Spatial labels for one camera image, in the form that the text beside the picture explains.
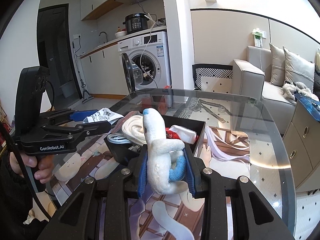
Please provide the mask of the person's left hand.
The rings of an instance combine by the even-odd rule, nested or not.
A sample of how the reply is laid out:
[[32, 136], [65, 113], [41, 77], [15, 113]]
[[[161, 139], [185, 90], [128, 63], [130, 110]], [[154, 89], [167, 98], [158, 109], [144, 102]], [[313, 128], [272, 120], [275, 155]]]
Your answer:
[[[25, 166], [37, 167], [39, 169], [35, 172], [34, 177], [36, 180], [40, 181], [41, 184], [45, 184], [51, 180], [54, 169], [53, 155], [47, 155], [40, 161], [37, 161], [36, 157], [27, 156], [25, 153], [21, 153], [21, 157]], [[22, 170], [13, 152], [10, 153], [9, 160], [12, 170], [23, 178]]]

